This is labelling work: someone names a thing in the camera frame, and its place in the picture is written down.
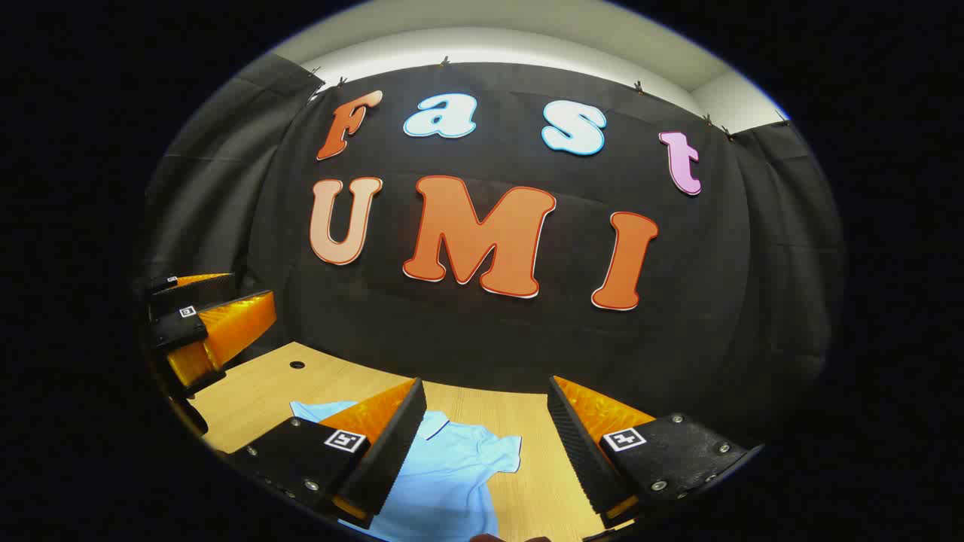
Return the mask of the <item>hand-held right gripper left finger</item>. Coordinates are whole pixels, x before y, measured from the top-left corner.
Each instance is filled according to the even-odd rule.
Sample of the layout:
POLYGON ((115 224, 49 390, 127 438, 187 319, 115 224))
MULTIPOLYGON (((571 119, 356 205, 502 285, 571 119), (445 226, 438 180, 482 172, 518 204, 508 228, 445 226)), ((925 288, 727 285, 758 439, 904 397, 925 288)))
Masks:
POLYGON ((369 528, 395 486, 426 405, 423 381, 409 379, 319 422, 290 416, 226 461, 310 512, 369 528))

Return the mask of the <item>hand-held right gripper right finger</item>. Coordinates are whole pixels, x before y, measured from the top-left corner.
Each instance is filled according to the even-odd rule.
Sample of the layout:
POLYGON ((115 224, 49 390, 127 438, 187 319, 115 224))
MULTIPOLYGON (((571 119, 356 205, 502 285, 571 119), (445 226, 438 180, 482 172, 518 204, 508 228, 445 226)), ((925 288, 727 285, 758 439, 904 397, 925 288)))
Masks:
POLYGON ((558 375, 548 412, 581 489, 607 531, 653 525, 731 478, 751 447, 682 413, 651 416, 558 375))

